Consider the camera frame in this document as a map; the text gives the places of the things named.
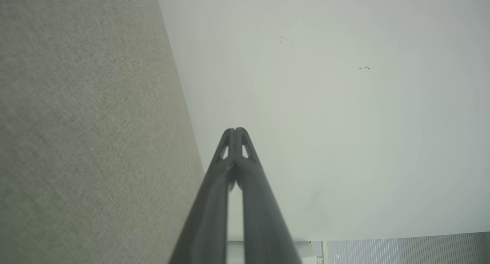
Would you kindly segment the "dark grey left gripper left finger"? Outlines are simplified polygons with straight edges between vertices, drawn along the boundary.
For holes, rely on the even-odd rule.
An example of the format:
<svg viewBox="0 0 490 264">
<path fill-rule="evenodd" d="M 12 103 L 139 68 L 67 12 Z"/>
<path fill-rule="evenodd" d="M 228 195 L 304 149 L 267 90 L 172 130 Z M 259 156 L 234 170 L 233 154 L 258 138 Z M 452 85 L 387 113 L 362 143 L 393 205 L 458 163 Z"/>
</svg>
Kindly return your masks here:
<svg viewBox="0 0 490 264">
<path fill-rule="evenodd" d="M 228 194 L 235 184 L 234 129 L 224 131 L 179 235 L 170 264 L 224 264 Z"/>
</svg>

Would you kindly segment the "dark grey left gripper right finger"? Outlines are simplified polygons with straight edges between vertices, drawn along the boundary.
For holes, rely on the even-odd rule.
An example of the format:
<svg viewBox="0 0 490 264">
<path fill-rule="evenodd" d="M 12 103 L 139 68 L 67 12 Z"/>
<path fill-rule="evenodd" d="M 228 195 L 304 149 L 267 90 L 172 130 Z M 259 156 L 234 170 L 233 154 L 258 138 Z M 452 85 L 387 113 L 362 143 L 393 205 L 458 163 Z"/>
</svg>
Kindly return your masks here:
<svg viewBox="0 0 490 264">
<path fill-rule="evenodd" d="M 250 135 L 240 127 L 234 137 L 237 183 L 243 193 L 245 263 L 301 263 Z"/>
</svg>

